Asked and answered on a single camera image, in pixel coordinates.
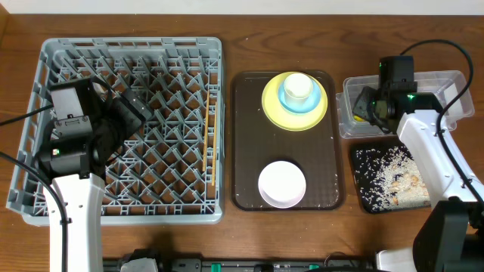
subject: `wooden stick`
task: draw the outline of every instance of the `wooden stick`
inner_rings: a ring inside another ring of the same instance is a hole
[[[212,186],[215,186],[216,161],[217,161],[217,102],[215,102],[215,122],[213,123]]]
[[[206,93],[206,112],[205,112],[205,133],[203,134],[203,164],[202,171],[206,167],[206,146],[209,143],[209,105],[210,105],[210,90]]]

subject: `wooden surface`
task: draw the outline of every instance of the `wooden surface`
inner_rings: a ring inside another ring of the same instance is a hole
[[[216,36],[222,40],[227,86],[241,71],[323,70],[337,91],[350,76],[378,74],[379,57],[399,54],[411,43],[452,39],[472,55],[476,114],[458,123],[453,136],[477,176],[484,177],[479,140],[484,132],[483,17],[370,16],[32,16],[14,15],[0,45],[0,120],[26,112],[43,41],[53,37]],[[444,45],[412,51],[417,71],[460,70],[463,57]],[[227,115],[231,104],[228,91]],[[14,156],[22,129],[0,129],[0,150]],[[227,123],[225,134],[231,130]],[[226,137],[225,196],[231,176],[231,137]],[[225,217],[209,226],[103,227],[103,254],[121,257],[154,247],[166,257],[201,253],[207,258],[323,258],[334,251],[371,255],[410,246],[429,209],[369,215],[358,205],[343,141],[346,201],[333,212],[242,212],[225,197]],[[48,228],[32,227],[4,204],[13,165],[0,162],[0,270],[47,271]]]

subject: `rice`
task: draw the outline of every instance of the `rice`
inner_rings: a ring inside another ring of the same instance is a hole
[[[405,147],[392,147],[380,159],[371,159],[379,150],[358,150],[357,157],[366,157],[358,174],[370,179],[370,189],[360,189],[361,197],[372,211],[409,209],[430,204],[427,188],[414,160]]]

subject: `small white bowl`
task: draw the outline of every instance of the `small white bowl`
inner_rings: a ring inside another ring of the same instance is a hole
[[[293,163],[273,162],[259,175],[259,192],[269,205],[287,209],[304,197],[306,179],[301,169]]]

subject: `dish rack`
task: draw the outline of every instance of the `dish rack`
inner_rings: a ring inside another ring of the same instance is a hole
[[[27,111],[51,103],[53,84],[89,76],[98,76],[117,92],[132,89],[154,110],[124,142],[124,155],[106,167],[101,224],[217,223],[223,213],[225,158],[220,40],[49,39],[40,52]],[[17,159],[33,166],[42,129],[54,118],[50,110],[25,120]],[[7,208],[28,224],[48,225],[42,185],[17,166]]]

